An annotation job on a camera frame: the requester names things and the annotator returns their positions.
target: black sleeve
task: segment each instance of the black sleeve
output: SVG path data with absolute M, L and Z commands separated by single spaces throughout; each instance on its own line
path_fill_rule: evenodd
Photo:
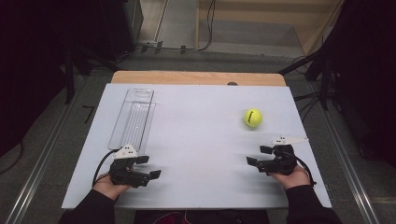
M 339 224 L 342 223 L 335 212 L 323 207 L 314 189 L 309 185 L 298 186 L 286 190 L 289 200 L 288 224 L 318 223 Z
M 88 195 L 71 211 L 66 211 L 59 224 L 71 223 L 115 223 L 114 201 L 96 190 Z

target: wooden table edge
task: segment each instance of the wooden table edge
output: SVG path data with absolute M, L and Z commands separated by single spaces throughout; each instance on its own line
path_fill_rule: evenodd
M 111 83 L 173 84 L 173 85 L 227 85 L 286 86 L 280 74 L 222 73 L 186 71 L 118 71 Z

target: tennis ball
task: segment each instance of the tennis ball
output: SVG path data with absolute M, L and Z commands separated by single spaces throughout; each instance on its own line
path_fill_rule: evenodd
M 244 121 L 247 126 L 255 128 L 262 122 L 262 113 L 258 109 L 251 108 L 245 113 Z

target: person's hand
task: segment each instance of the person's hand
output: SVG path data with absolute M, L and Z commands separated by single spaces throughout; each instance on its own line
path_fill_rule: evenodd
M 308 174 L 305 169 L 299 165 L 296 165 L 293 173 L 290 175 L 270 174 L 270 176 L 279 181 L 284 189 L 290 189 L 301 185 L 311 185 Z
M 107 198 L 116 200 L 120 194 L 126 191 L 131 186 L 129 185 L 114 185 L 110 180 L 110 175 L 104 174 L 98 177 L 98 181 L 93 186 L 93 189 L 104 194 Z

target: white tabletop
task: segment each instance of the white tabletop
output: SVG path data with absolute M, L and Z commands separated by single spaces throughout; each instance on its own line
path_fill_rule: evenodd
M 149 173 L 162 170 L 147 187 L 129 189 L 116 203 L 133 209 L 266 209 L 287 207 L 282 187 L 247 164 L 246 157 L 271 160 L 259 146 L 281 134 L 306 137 L 288 87 L 107 84 L 62 208 L 74 208 L 91 189 L 99 161 L 107 154 L 120 107 L 131 88 L 153 89 L 156 103 L 150 127 Z M 245 111 L 260 109 L 262 124 L 245 125 Z M 309 142 L 292 144 L 311 169 L 321 203 L 331 207 Z M 109 170 L 108 158 L 101 173 Z

